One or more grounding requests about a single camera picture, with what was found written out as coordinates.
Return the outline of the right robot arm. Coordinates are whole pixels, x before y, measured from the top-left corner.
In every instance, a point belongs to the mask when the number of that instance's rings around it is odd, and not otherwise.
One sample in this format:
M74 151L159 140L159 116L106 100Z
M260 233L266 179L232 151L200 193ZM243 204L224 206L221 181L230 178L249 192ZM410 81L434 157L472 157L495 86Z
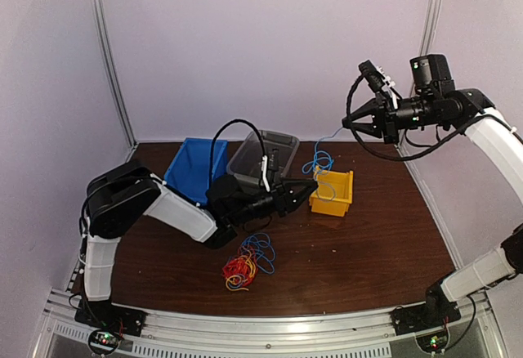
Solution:
M356 228L378 247L364 262L369 307L419 308L438 325L457 301L522 271L522 231L501 215L522 201L522 139L475 88L458 90L442 55L414 58L415 93L396 96L370 61L373 98L346 107L359 163Z

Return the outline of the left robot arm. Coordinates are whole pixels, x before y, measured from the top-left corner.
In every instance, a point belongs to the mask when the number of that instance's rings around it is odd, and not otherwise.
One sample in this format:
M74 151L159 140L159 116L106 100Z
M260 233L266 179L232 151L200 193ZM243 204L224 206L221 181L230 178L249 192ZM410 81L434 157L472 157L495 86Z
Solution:
M257 219L297 211L318 188L312 179L263 177L248 193L225 173L212 179L199 205L133 160L93 179L87 186L79 225L83 246L82 299L87 317L101 329L112 327L112 277L122 238L142 219L152 219L211 249L224 247L237 228Z

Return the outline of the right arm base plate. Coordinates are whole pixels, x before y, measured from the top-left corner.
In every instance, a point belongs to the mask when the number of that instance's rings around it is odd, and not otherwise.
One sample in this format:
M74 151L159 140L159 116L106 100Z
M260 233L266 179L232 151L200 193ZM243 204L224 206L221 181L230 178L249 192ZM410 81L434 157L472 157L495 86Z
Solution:
M438 311L422 303L411 307L397 306L390 312L390 317L396 335L400 336L442 327L446 321L458 321L461 319L461 313L455 305Z

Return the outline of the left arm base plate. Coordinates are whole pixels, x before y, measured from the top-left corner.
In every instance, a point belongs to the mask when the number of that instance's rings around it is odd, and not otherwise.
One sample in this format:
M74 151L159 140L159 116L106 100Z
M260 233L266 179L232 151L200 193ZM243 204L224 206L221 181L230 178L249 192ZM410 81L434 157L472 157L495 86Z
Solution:
M113 305L80 308L74 315L74 320L80 324L136 337L141 336L145 318L144 311Z

